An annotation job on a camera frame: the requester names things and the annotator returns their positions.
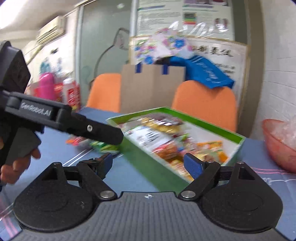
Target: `blue bag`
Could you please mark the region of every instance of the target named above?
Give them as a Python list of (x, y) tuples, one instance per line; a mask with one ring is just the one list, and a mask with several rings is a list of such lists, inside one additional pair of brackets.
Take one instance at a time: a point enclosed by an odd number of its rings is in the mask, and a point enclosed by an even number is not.
[(231, 78), (202, 56), (196, 55), (190, 59), (173, 56), (169, 65), (186, 67), (185, 80), (196, 80), (210, 89), (221, 86), (232, 88), (234, 84)]

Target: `cardboard box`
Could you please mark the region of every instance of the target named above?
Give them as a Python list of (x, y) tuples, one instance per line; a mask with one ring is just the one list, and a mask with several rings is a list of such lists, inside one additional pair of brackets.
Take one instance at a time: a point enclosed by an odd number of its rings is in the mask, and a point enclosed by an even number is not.
[[(229, 157), (228, 160), (224, 162), (223, 166), (232, 166), (236, 162), (238, 151), (245, 137), (167, 107), (120, 115), (107, 119), (107, 122), (110, 125), (118, 126), (118, 124), (125, 123), (133, 117), (153, 112), (162, 112), (182, 119), (188, 127), (189, 135), (197, 142), (222, 140), (223, 150)], [(125, 155), (128, 161), (161, 192), (175, 191), (179, 193), (189, 183), (189, 181), (180, 176), (167, 161), (145, 150), (145, 148), (131, 140), (128, 136), (125, 136), (120, 145), (120, 151)]]
[(120, 112), (124, 114), (171, 106), (177, 87), (184, 81), (185, 68), (143, 64), (141, 72), (135, 72), (135, 65), (122, 68)]

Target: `air conditioner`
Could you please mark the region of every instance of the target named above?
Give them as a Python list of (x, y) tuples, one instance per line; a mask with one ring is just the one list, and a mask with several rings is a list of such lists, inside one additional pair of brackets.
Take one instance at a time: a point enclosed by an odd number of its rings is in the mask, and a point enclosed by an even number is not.
[(37, 45), (45, 45), (65, 33), (65, 17), (58, 16), (39, 30)]

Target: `metal pivot screw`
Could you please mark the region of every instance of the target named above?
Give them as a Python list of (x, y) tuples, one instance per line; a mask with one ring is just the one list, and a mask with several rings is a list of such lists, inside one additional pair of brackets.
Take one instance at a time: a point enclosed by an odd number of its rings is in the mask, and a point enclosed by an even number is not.
[(100, 196), (101, 196), (102, 198), (111, 198), (111, 197), (114, 197), (114, 195), (115, 195), (115, 193), (112, 192), (112, 191), (102, 191), (102, 192), (100, 193)]
[(183, 198), (192, 198), (192, 197), (195, 197), (195, 192), (193, 192), (193, 191), (184, 191), (184, 192), (181, 192), (181, 196)]
[(88, 132), (92, 132), (92, 125), (88, 125), (88, 126), (87, 126), (87, 131), (88, 131)]

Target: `open box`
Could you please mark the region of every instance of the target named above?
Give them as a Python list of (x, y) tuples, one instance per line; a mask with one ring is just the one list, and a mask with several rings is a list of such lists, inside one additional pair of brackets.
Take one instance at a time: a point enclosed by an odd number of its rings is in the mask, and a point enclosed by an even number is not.
[[(170, 114), (181, 119), (187, 127), (188, 133), (196, 142), (223, 141), (223, 150), (228, 159), (223, 166), (231, 166), (235, 163), (237, 153), (240, 150), (245, 137), (214, 126), (208, 122), (196, 119), (192, 116), (172, 110), (168, 107), (160, 107), (151, 110), (120, 115), (107, 119), (110, 125), (118, 126), (133, 117), (146, 115), (153, 112)], [(190, 181), (182, 177), (170, 164), (154, 153), (140, 146), (136, 141), (125, 135), (120, 151), (127, 160), (145, 176), (159, 191), (175, 191), (179, 193)]]

